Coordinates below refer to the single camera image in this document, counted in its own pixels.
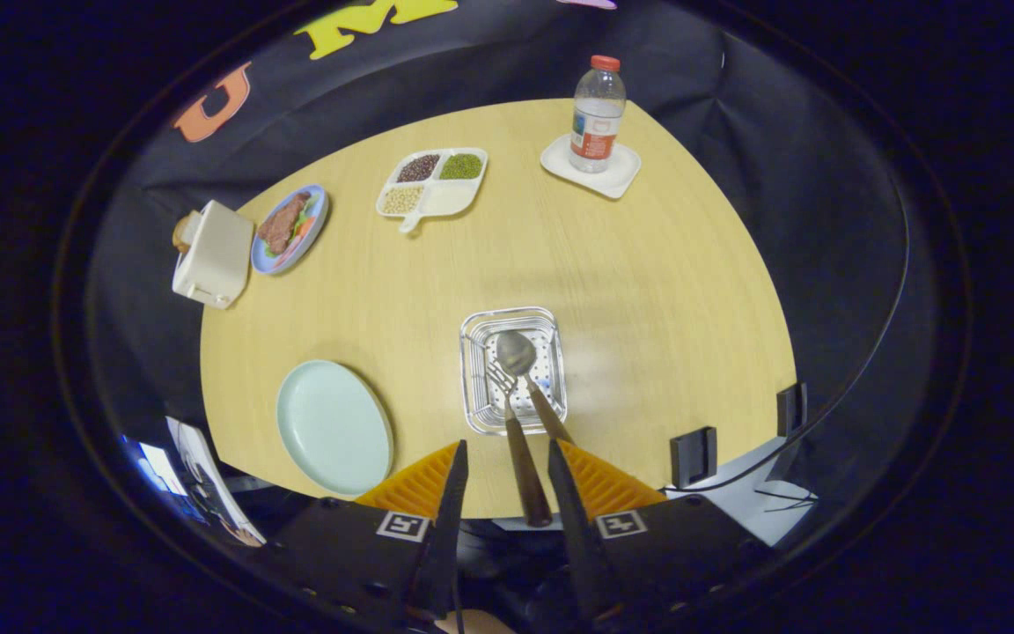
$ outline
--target beans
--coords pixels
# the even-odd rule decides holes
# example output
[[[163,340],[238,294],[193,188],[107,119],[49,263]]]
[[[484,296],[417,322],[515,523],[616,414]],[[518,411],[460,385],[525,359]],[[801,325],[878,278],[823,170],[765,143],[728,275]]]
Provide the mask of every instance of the beans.
[[[423,186],[417,188],[394,188],[385,194],[382,213],[403,214],[414,211],[417,201],[422,200]]]
[[[480,175],[480,168],[484,167],[484,161],[476,155],[455,155],[450,157],[440,169],[440,180],[453,180],[453,178],[476,178]]]
[[[433,168],[436,167],[438,160],[440,160],[440,155],[415,157],[414,160],[406,164],[406,167],[402,168],[402,173],[397,173],[397,183],[409,184],[411,181],[425,181],[426,178],[433,175]]]

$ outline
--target blue plate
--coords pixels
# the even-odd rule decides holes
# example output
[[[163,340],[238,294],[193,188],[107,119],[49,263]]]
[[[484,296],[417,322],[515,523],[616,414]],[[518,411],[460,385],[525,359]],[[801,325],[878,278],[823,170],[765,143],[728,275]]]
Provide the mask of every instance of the blue plate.
[[[361,495],[390,473],[390,422],[370,386],[334,361],[307,361],[281,383],[277,429],[299,470],[333,493]]]
[[[323,227],[323,223],[327,222],[327,211],[331,207],[331,201],[327,197],[327,192],[318,185],[307,185],[306,188],[292,192],[279,205],[274,206],[273,210],[269,212],[269,216],[265,217],[265,220],[269,220],[270,217],[273,217],[273,214],[281,210],[286,204],[289,204],[289,201],[299,192],[310,193],[310,198],[307,200],[303,211],[306,217],[313,217],[314,220],[310,221],[309,228],[303,234],[297,234],[297,236],[292,237],[292,240],[289,241],[289,249],[285,250],[281,256],[266,256],[265,240],[262,240],[257,233],[254,233],[252,249],[249,250],[249,260],[252,262],[252,268],[257,269],[258,272],[266,274],[266,276],[275,276],[277,273],[283,273],[285,270],[292,268],[299,261],[299,258],[307,253],[307,250],[315,241],[315,237],[318,236],[318,231]]]

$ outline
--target bottle label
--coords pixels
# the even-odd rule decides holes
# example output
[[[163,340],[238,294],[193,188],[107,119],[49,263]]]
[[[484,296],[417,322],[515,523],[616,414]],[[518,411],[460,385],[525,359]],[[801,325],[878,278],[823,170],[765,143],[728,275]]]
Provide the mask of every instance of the bottle label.
[[[587,159],[606,159],[617,140],[621,117],[594,117],[574,109],[574,132],[570,134],[570,148],[576,155]]]

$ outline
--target light green plate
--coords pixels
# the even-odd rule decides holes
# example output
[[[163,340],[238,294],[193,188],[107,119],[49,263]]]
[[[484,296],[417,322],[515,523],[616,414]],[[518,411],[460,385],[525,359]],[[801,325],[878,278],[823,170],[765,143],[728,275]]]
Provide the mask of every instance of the light green plate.
[[[390,473],[393,438],[381,403],[334,361],[307,361],[281,383],[277,428],[292,461],[315,484],[366,493]]]

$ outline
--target yellow letter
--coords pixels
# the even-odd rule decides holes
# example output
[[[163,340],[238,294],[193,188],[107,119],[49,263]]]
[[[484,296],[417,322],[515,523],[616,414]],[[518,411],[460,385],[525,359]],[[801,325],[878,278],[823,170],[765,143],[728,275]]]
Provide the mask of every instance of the yellow letter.
[[[315,47],[310,53],[310,59],[317,60],[343,47],[350,47],[351,42],[355,41],[354,36],[339,29],[377,32],[393,7],[396,7],[396,12],[390,22],[410,23],[422,17],[451,11],[456,8],[456,0],[376,0],[369,7],[347,7],[321,16],[295,31],[295,36],[306,32],[310,37],[310,43]]]

